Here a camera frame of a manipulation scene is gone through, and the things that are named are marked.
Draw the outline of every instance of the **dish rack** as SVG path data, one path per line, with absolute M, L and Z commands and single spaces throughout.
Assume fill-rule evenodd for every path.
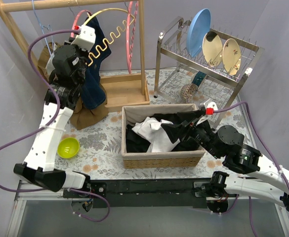
M 197 94 L 194 97 L 194 102 L 199 104 L 207 99 L 212 99 L 216 102 L 219 109 L 231 106 L 232 102 L 238 95 L 242 86 L 250 76 L 258 59 L 264 52 L 262 47 L 258 47 L 255 43 L 251 43 L 250 39 L 239 39 L 231 34 L 226 34 L 212 27 L 210 30 L 217 33 L 221 40 L 235 39 L 241 50 L 241 66 L 236 75 L 229 75 L 223 66 L 223 63 L 217 67 L 211 67 L 202 52 L 197 56 L 191 57 L 186 49 L 187 32 L 191 20 L 184 22 L 184 19 L 178 16 L 164 29 L 158 38 L 154 98 L 158 95 L 174 102 L 183 103 L 180 98 L 179 91 L 185 84 L 191 83 L 194 73 L 201 71 L 207 76 L 202 81 L 198 88 Z M 170 32 L 175 26 L 177 29 L 167 40 L 163 42 L 165 35 Z M 176 69 L 169 74 L 165 81 L 159 81 L 161 54 L 164 54 L 177 61 Z M 213 128 L 217 128 L 225 113 L 212 116 L 210 121 Z

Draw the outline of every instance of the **blue plate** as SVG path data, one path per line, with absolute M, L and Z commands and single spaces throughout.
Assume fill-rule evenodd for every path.
M 197 13 L 188 30 L 186 49 L 191 57 L 197 56 L 203 45 L 205 34 L 210 30 L 211 14 L 208 8 Z

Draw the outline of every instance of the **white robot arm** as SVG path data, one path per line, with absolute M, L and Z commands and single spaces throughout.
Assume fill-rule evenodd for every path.
M 54 169 L 54 162 L 64 127 L 73 114 L 85 83 L 88 52 L 95 44 L 95 40 L 95 30 L 83 25 L 81 33 L 72 42 L 65 42 L 56 49 L 52 59 L 55 69 L 50 75 L 49 84 L 59 96 L 61 103 L 59 113 L 54 122 L 45 127 L 57 110 L 56 98 L 48 90 L 40 123 L 40 127 L 45 129 L 37 133 L 23 163 L 14 167 L 14 173 L 23 179 L 54 192 L 61 188 L 81 189 L 85 180 L 89 180 L 89 176 L 82 173 Z
M 199 117 L 191 122 L 185 121 L 179 125 L 162 124 L 163 129 L 172 142 L 178 138 L 181 141 L 192 139 L 214 158 L 224 158 L 222 164 L 225 167 L 257 180 L 216 171 L 211 181 L 202 184 L 197 191 L 215 198 L 225 194 L 252 196 L 285 206 L 289 211 L 289 190 L 281 176 L 283 172 L 289 181 L 289 171 L 282 168 L 279 172 L 273 162 L 259 150 L 244 144 L 244 135 L 233 126 L 224 125 L 214 132 L 205 119 L 213 113 L 213 108 L 216 108 L 212 103 L 205 103 L 199 110 Z

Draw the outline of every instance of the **wicker basket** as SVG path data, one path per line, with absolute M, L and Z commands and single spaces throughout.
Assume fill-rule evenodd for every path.
M 201 147 L 189 152 L 155 152 L 127 153 L 125 144 L 125 128 L 127 124 L 142 122 L 146 117 L 156 113 L 177 113 L 197 110 L 195 104 L 180 105 L 144 105 L 124 106 L 122 109 L 122 157 L 126 169 L 153 167 L 191 167 L 196 166 L 205 150 Z

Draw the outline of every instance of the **blue towel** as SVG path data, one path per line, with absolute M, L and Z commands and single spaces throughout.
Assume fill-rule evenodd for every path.
M 95 29 L 96 40 L 93 48 L 90 50 L 94 55 L 97 55 L 95 50 L 97 45 L 100 45 L 104 48 L 103 39 L 105 38 L 104 33 L 102 32 L 98 20 L 96 17 L 92 18 L 87 26 Z M 93 110 L 99 105 L 105 102 L 106 94 L 100 88 L 100 75 L 99 69 L 101 62 L 111 54 L 109 47 L 104 52 L 101 52 L 100 56 L 97 59 L 93 58 L 93 64 L 87 68 L 85 72 L 85 84 L 82 88 L 81 98 L 87 109 Z

